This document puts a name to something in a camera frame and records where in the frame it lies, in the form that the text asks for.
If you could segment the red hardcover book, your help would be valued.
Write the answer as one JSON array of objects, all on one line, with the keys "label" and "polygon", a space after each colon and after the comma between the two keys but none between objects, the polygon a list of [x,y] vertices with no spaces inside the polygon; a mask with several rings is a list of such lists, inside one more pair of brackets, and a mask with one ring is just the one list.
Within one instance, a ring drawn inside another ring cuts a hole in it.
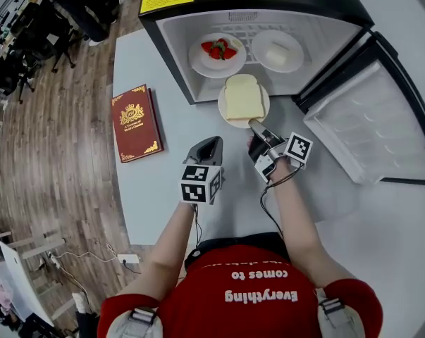
[{"label": "red hardcover book", "polygon": [[120,162],[164,150],[151,89],[145,84],[113,97],[111,114]]}]

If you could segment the white plate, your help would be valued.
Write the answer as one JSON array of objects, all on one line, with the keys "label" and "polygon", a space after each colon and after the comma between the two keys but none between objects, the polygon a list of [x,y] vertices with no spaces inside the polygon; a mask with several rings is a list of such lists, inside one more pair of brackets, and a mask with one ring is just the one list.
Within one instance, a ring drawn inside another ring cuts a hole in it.
[{"label": "white plate", "polygon": [[[270,110],[270,98],[269,95],[267,93],[267,91],[265,90],[265,88],[261,85],[259,85],[259,88],[261,90],[261,100],[262,100],[262,104],[264,106],[264,116],[262,118],[257,118],[257,120],[262,123]],[[237,127],[237,128],[242,128],[242,129],[248,129],[250,128],[249,125],[249,120],[226,120],[226,114],[227,114],[227,105],[226,105],[226,98],[225,98],[225,87],[223,87],[219,93],[218,96],[218,110],[222,116],[222,118],[230,125]]]},{"label": "white plate", "polygon": [[[276,66],[267,61],[266,50],[270,43],[279,44],[290,50],[290,56],[283,65]],[[257,34],[252,40],[252,52],[259,63],[277,73],[295,72],[304,63],[304,53],[300,43],[282,31],[264,30]]]},{"label": "white plate", "polygon": [[[237,51],[237,54],[229,60],[212,59],[201,47],[203,42],[216,43],[216,40],[220,38],[227,41],[229,48]],[[244,66],[246,59],[247,50],[243,43],[233,35],[219,32],[201,36],[191,45],[188,53],[192,69],[210,78],[226,78],[236,74]]]}]

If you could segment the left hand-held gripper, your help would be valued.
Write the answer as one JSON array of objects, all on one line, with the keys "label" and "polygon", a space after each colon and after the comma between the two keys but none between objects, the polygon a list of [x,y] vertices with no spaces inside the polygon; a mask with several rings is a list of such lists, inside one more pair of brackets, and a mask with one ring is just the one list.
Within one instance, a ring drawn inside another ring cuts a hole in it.
[{"label": "left hand-held gripper", "polygon": [[188,204],[213,205],[223,185],[222,161],[223,139],[220,136],[194,145],[183,161],[178,185],[180,200]]}]

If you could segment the red printed T-shirt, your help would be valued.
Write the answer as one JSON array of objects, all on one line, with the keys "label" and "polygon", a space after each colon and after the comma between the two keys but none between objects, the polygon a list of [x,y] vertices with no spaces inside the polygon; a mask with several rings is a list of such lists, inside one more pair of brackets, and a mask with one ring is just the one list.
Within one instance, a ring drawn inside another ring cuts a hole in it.
[{"label": "red printed T-shirt", "polygon": [[235,245],[201,255],[162,301],[105,300],[97,338],[378,338],[382,322],[367,283],[316,288],[282,257]]}]

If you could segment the white desk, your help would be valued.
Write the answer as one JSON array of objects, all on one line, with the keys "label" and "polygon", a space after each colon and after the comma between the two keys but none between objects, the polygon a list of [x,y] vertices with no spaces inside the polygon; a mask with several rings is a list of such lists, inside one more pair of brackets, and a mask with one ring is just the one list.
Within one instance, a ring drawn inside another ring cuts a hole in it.
[{"label": "white desk", "polygon": [[24,302],[35,315],[51,327],[54,327],[54,320],[64,310],[60,308],[52,316],[49,315],[47,309],[42,305],[28,270],[24,267],[24,262],[43,253],[49,253],[52,249],[63,246],[65,243],[65,239],[60,236],[48,238],[44,235],[33,236],[10,244],[0,242],[0,249],[8,271]]}]

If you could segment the person's left forearm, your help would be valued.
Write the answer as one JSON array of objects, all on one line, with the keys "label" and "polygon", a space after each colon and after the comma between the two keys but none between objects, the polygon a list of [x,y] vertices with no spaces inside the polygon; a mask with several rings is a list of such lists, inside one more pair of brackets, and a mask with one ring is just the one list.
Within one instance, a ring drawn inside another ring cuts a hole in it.
[{"label": "person's left forearm", "polygon": [[180,202],[156,244],[144,258],[140,274],[119,294],[142,294],[164,300],[178,284],[195,210]]}]

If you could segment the black office chair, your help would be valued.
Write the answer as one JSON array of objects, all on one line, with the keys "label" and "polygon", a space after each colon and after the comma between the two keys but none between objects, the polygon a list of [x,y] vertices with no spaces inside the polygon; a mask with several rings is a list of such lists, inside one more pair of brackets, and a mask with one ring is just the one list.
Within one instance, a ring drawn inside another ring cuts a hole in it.
[{"label": "black office chair", "polygon": [[68,50],[82,36],[50,0],[41,0],[38,4],[30,2],[15,21],[11,32],[14,37],[11,51],[39,62],[54,58],[53,73],[58,72],[57,65],[62,56],[67,57],[71,68],[75,67]]},{"label": "black office chair", "polygon": [[23,103],[22,93],[24,86],[27,86],[31,92],[35,88],[30,84],[30,70],[23,65],[21,58],[9,56],[0,58],[0,90],[4,95],[11,95],[16,88],[19,88],[19,104]]}]

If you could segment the white-lined refrigerator door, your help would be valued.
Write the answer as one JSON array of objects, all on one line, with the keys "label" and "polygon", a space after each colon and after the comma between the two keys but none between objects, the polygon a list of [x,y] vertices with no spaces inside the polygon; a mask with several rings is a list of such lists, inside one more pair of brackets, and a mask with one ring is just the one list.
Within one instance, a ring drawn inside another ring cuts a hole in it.
[{"label": "white-lined refrigerator door", "polygon": [[296,104],[353,182],[425,185],[425,103],[379,32],[370,32]]}]

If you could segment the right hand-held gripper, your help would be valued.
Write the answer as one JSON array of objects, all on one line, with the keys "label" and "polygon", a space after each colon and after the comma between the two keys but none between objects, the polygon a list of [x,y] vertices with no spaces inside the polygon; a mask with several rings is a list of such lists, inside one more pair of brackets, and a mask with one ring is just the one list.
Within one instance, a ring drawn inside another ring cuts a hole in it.
[{"label": "right hand-held gripper", "polygon": [[276,169],[276,161],[282,158],[288,159],[296,168],[305,169],[312,141],[295,132],[287,139],[279,137],[254,118],[248,124],[254,132],[248,154],[265,183],[269,182],[271,173]]}]

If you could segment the black mini fridge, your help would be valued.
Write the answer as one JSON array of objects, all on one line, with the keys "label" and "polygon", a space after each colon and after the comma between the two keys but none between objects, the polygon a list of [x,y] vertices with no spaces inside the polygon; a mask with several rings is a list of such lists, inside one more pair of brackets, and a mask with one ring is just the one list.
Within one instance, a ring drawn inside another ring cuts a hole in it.
[{"label": "black mini fridge", "polygon": [[303,63],[295,72],[277,73],[259,62],[245,62],[237,72],[255,76],[269,96],[288,97],[296,106],[300,95],[314,88],[327,70],[375,32],[360,0],[194,0],[139,13],[139,17],[190,104],[216,101],[227,79],[202,76],[189,64],[191,45],[209,34],[212,25],[275,23],[296,27],[309,49],[311,65]]}]

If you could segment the clear fridge shelf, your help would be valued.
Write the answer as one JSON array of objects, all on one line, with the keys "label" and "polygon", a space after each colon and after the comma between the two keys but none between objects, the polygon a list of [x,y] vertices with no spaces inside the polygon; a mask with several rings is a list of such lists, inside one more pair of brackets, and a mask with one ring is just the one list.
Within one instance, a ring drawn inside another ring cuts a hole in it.
[{"label": "clear fridge shelf", "polygon": [[221,25],[212,25],[207,33],[227,33],[237,37],[245,46],[247,50],[247,61],[246,64],[256,64],[257,59],[254,57],[252,52],[252,40],[253,38],[264,30],[277,30],[287,33],[294,37],[301,45],[304,53],[304,63],[306,65],[312,64],[312,57],[309,53],[309,49],[305,43],[304,38],[300,35],[296,27],[291,27],[287,24],[275,24],[275,23],[261,23],[261,24],[237,24],[228,23]]}]

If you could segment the black trousers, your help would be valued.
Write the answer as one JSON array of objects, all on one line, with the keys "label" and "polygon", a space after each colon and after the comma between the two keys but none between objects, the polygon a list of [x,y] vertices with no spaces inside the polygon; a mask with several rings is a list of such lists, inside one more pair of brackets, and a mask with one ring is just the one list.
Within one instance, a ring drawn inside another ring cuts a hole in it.
[{"label": "black trousers", "polygon": [[251,234],[244,237],[227,237],[208,239],[200,242],[199,245],[192,250],[184,261],[184,268],[188,268],[201,256],[214,249],[224,249],[229,246],[246,245],[253,246],[258,249],[270,251],[287,262],[291,263],[286,249],[285,243],[277,232],[263,232]]}]

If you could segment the pale butter block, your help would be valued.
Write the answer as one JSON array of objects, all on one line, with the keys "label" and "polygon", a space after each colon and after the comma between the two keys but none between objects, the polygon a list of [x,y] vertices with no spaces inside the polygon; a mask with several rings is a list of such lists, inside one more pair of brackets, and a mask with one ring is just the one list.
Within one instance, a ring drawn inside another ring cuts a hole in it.
[{"label": "pale butter block", "polygon": [[281,66],[290,56],[290,50],[276,43],[270,43],[266,50],[266,59],[269,63]]}]

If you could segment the person's right forearm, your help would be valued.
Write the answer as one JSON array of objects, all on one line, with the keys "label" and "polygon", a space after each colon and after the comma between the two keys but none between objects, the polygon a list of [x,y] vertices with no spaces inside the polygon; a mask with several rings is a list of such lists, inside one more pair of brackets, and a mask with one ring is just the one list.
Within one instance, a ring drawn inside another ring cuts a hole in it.
[{"label": "person's right forearm", "polygon": [[351,278],[352,274],[325,250],[295,182],[281,183],[274,187],[274,194],[291,263],[317,288]]}]

